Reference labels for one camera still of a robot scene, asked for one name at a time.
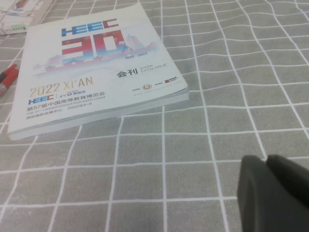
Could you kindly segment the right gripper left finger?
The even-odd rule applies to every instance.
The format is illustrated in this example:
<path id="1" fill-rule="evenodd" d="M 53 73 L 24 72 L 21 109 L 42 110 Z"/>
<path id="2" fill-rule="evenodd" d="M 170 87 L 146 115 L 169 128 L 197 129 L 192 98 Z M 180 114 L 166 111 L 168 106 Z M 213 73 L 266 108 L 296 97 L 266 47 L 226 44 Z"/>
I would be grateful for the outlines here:
<path id="1" fill-rule="evenodd" d="M 237 198 L 244 232 L 309 230 L 309 208 L 290 195 L 257 156 L 241 160 Z"/>

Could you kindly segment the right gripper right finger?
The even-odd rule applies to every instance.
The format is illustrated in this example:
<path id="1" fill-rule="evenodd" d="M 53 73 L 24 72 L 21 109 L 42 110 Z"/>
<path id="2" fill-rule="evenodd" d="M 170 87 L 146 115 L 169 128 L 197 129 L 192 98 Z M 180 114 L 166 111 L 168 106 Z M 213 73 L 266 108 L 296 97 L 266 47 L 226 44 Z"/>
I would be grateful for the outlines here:
<path id="1" fill-rule="evenodd" d="M 269 155 L 267 167 L 286 191 L 309 207 L 309 170 L 280 155 Z"/>

